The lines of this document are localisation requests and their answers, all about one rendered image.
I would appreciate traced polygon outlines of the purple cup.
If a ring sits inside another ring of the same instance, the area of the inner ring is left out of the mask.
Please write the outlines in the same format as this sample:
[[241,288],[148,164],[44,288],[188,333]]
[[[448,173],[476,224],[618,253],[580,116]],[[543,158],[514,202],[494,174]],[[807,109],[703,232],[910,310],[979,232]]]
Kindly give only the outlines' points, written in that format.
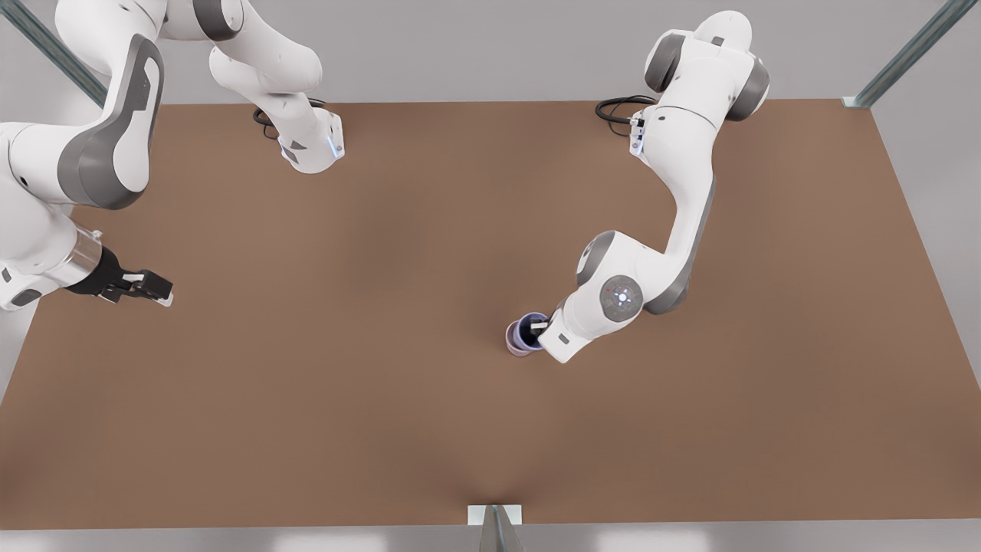
[[529,312],[510,326],[508,337],[516,356],[542,350],[539,335],[549,326],[550,319],[542,312]]

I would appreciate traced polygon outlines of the pink cup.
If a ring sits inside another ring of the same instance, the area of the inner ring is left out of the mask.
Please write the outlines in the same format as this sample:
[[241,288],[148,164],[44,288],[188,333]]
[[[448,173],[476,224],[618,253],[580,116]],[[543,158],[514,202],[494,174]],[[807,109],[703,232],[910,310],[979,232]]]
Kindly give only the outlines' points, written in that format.
[[537,343],[537,336],[530,331],[530,322],[515,320],[508,326],[505,333],[506,347],[516,357],[529,356],[530,353],[542,350]]

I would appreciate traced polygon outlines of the silver frame post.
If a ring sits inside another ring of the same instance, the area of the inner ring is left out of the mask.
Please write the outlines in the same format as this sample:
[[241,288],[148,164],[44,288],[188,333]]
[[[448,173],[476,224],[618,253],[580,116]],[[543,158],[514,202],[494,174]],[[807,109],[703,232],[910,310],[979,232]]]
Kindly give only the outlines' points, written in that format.
[[854,97],[843,97],[847,109],[868,110],[903,77],[979,0],[946,0],[903,48]]
[[468,524],[481,527],[477,552],[525,552],[515,531],[522,523],[521,505],[468,506]]
[[104,107],[107,87],[50,31],[21,0],[0,0],[0,15],[21,32],[48,60],[69,77],[99,108]]

